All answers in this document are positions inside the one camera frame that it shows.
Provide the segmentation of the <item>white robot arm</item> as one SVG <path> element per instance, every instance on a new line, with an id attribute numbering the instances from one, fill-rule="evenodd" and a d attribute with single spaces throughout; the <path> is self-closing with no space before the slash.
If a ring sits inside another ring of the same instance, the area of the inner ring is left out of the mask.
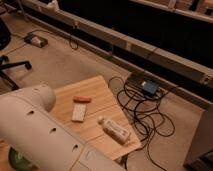
<path id="1" fill-rule="evenodd" d="M 125 171 L 55 119 L 45 84 L 0 95 L 0 138 L 41 171 Z"/>

